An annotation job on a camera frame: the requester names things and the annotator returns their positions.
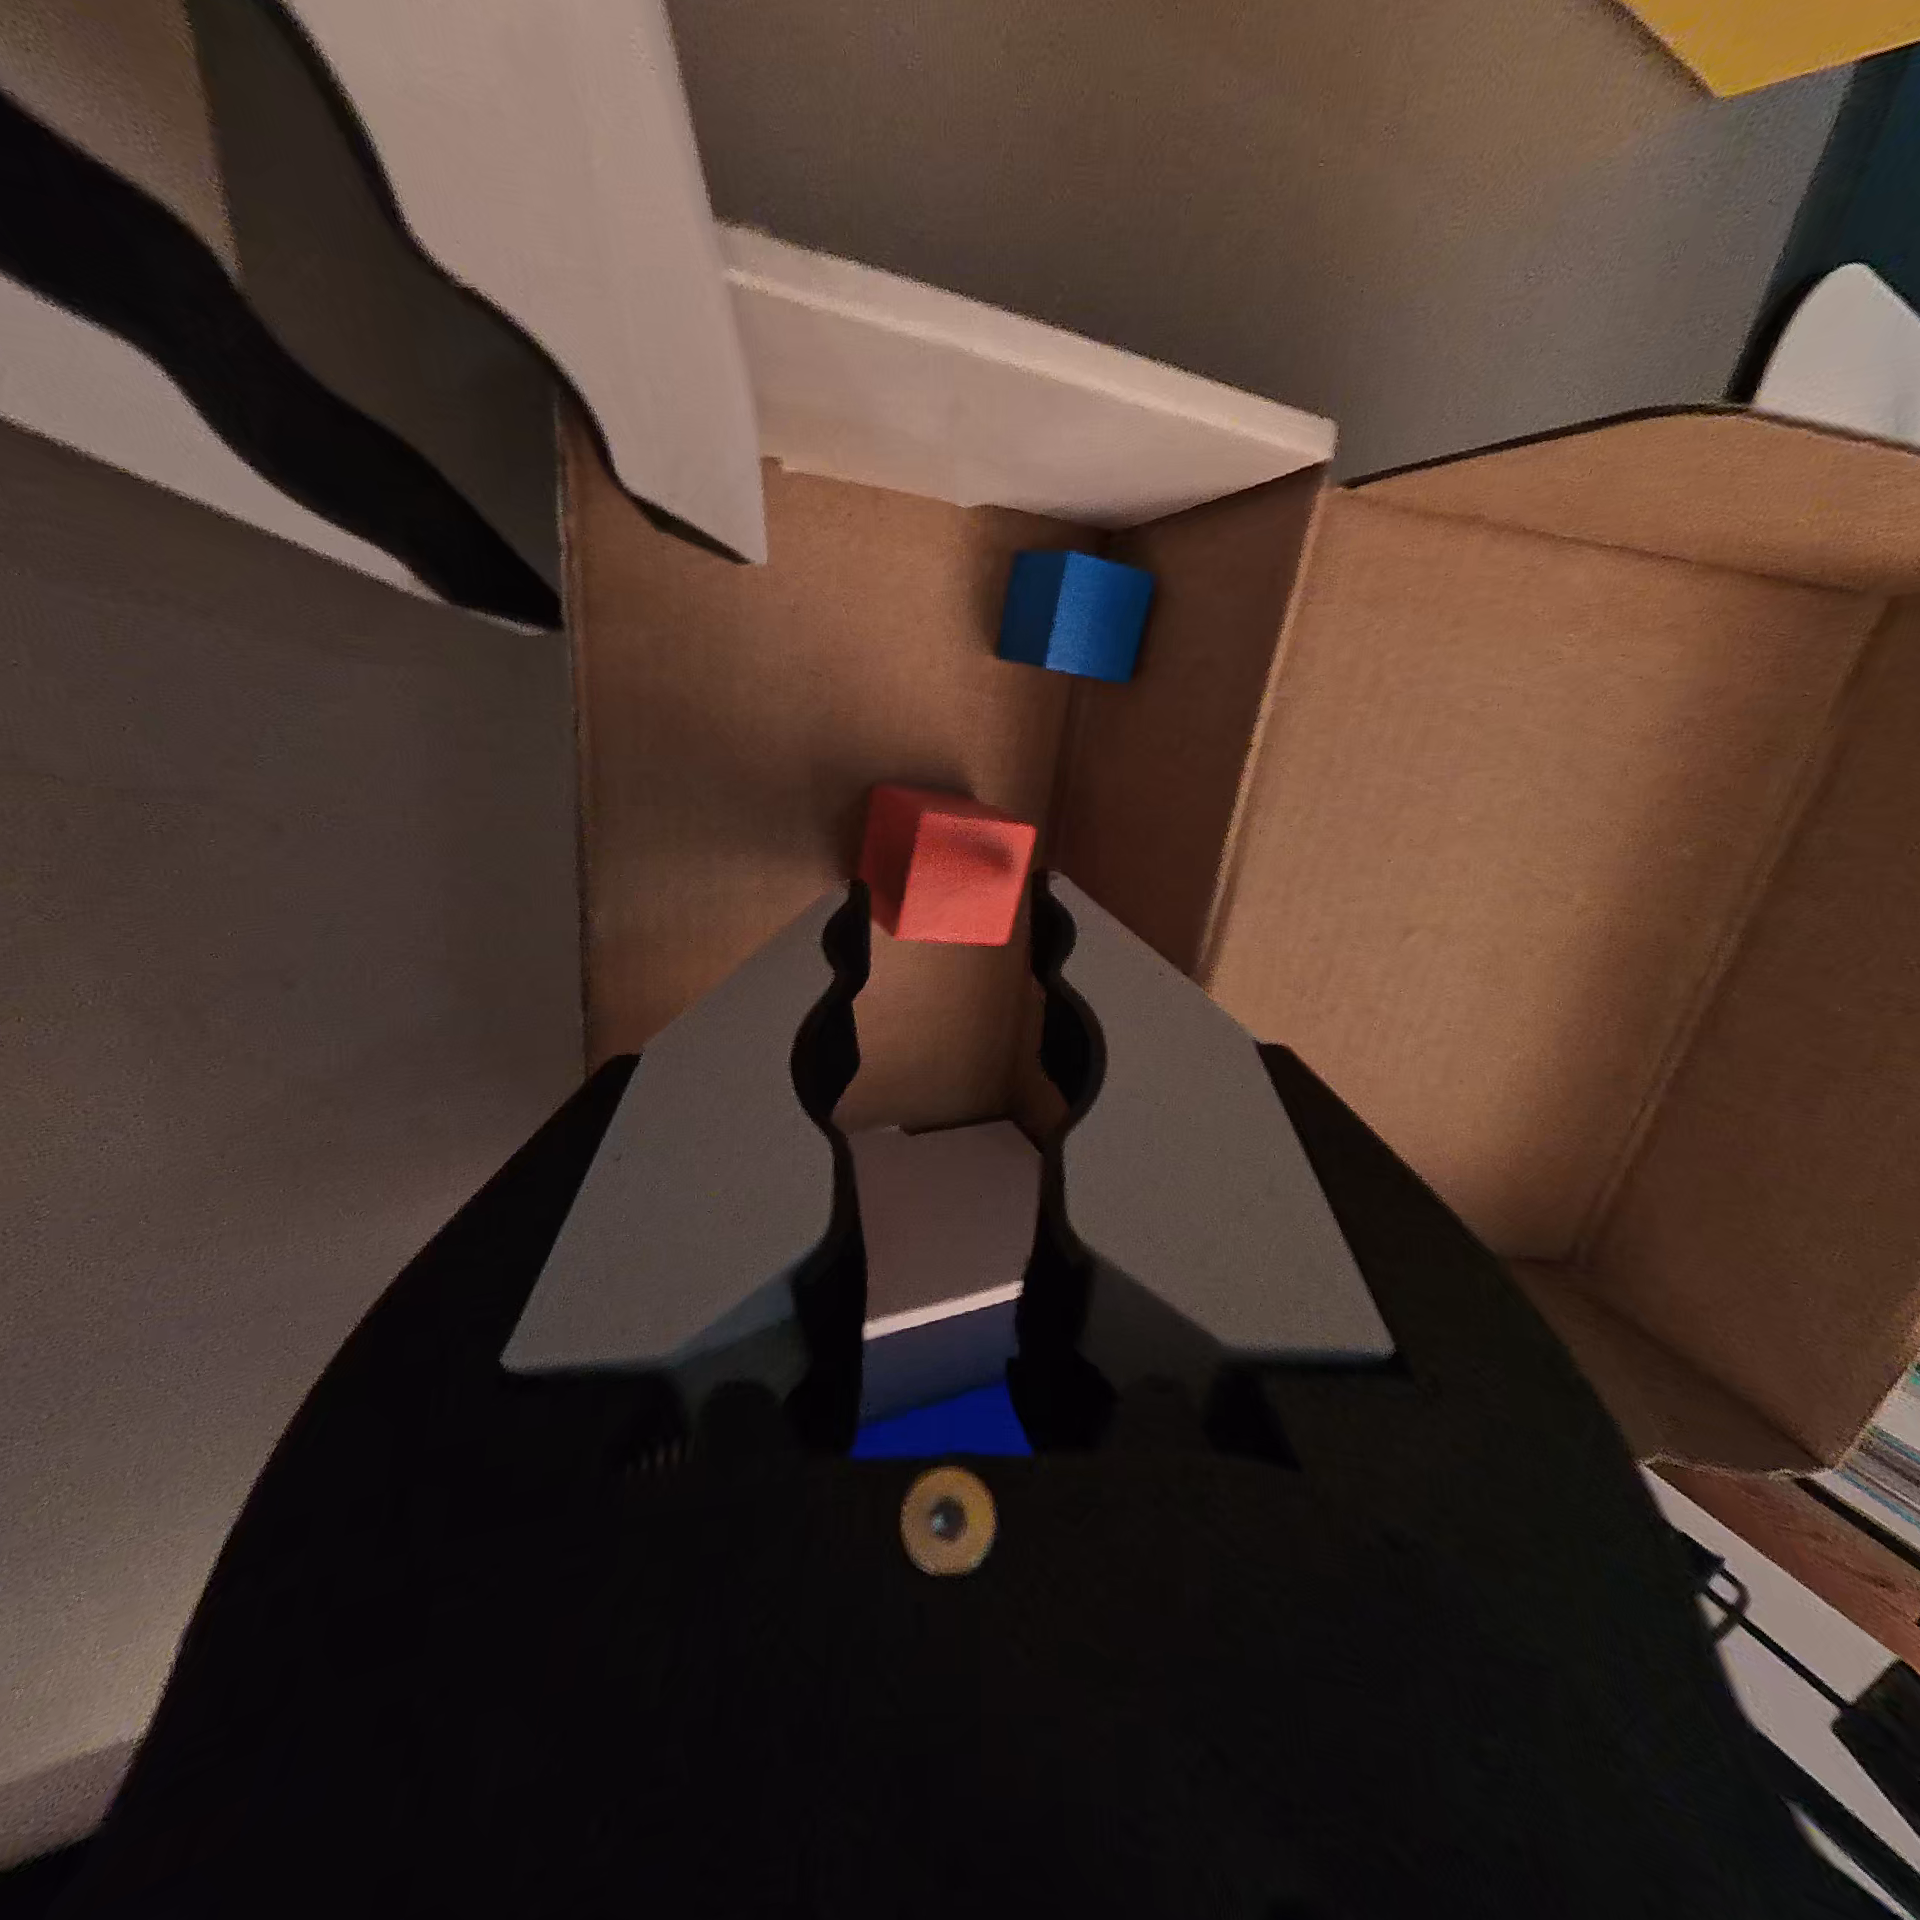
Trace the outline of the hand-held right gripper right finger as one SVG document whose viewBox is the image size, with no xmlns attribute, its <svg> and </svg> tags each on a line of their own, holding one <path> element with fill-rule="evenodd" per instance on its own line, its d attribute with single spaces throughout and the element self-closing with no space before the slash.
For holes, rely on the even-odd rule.
<svg viewBox="0 0 1920 1920">
<path fill-rule="evenodd" d="M 1062 1101 L 1007 1385 L 1040 1453 L 1170 1418 L 1286 1453 L 1266 1381 L 1397 1358 L 1260 1042 L 1077 882 L 1030 889 L 1040 1066 Z"/>
</svg>

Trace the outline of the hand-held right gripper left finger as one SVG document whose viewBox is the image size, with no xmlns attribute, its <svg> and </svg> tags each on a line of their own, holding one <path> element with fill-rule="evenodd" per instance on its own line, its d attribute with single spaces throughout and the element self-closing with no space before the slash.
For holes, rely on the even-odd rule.
<svg viewBox="0 0 1920 1920">
<path fill-rule="evenodd" d="M 635 1056 L 498 1354 L 510 1376 L 643 1376 L 687 1417 L 767 1392 L 853 1441 L 869 1264 L 848 1137 L 871 894 L 819 895 Z"/>
</svg>

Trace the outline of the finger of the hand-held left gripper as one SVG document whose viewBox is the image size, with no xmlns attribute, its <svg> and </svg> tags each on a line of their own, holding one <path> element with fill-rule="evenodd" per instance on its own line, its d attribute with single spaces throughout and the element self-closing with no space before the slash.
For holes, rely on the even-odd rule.
<svg viewBox="0 0 1920 1920">
<path fill-rule="evenodd" d="M 663 5 L 287 5 L 452 281 L 540 349 L 621 489 L 766 561 L 759 426 Z"/>
<path fill-rule="evenodd" d="M 386 584 L 559 625 L 559 589 L 306 369 L 199 231 L 12 93 L 2 266 L 5 424 Z"/>
</svg>

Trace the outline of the blue plastic bin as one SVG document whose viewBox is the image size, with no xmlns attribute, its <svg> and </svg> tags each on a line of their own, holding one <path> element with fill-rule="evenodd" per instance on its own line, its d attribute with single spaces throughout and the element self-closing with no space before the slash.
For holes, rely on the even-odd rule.
<svg viewBox="0 0 1920 1920">
<path fill-rule="evenodd" d="M 1005 1378 L 964 1388 L 899 1413 L 861 1418 L 851 1457 L 938 1460 L 948 1455 L 1030 1455 Z"/>
</svg>

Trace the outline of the red cube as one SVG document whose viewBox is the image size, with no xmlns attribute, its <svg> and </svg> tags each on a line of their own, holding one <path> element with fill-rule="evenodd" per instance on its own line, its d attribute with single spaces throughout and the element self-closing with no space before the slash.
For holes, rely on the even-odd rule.
<svg viewBox="0 0 1920 1920">
<path fill-rule="evenodd" d="M 884 781 L 866 797 L 854 876 L 899 942 L 1004 945 L 1038 840 L 1032 823 L 990 801 Z"/>
</svg>

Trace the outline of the white cardboard mailer box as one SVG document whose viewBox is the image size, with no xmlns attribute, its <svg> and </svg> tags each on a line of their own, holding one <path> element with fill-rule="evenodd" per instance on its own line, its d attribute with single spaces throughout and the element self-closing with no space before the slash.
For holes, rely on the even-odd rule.
<svg viewBox="0 0 1920 1920">
<path fill-rule="evenodd" d="M 1844 1457 L 1915 1358 L 1915 452 L 1733 409 L 1336 487 L 1335 430 L 723 231 L 766 561 L 559 426 L 588 1058 L 957 788 L 1340 1093 L 1637 1447 Z M 1015 552 L 1156 575 L 997 658 Z"/>
</svg>

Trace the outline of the blue cube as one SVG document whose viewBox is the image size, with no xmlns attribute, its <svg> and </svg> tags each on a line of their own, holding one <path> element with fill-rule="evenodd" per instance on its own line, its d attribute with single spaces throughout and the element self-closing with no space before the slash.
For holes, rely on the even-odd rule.
<svg viewBox="0 0 1920 1920">
<path fill-rule="evenodd" d="M 1062 548 L 1012 557 L 997 658 L 1069 679 L 1127 684 L 1156 594 L 1148 568 Z"/>
</svg>

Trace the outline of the yellow plastic bin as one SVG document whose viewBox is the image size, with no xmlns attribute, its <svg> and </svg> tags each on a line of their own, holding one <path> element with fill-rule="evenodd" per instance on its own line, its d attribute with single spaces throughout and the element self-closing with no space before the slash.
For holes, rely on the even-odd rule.
<svg viewBox="0 0 1920 1920">
<path fill-rule="evenodd" d="M 1918 40 L 1918 2 L 1620 2 L 1714 97 L 1738 97 Z"/>
</svg>

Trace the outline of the white metal board stand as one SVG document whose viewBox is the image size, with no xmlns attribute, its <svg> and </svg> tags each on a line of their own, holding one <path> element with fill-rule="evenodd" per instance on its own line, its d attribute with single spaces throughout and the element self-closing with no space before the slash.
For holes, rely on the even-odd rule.
<svg viewBox="0 0 1920 1920">
<path fill-rule="evenodd" d="M 1918 316 L 1861 261 L 1797 301 L 1747 405 L 1764 416 L 1918 447 Z"/>
</svg>

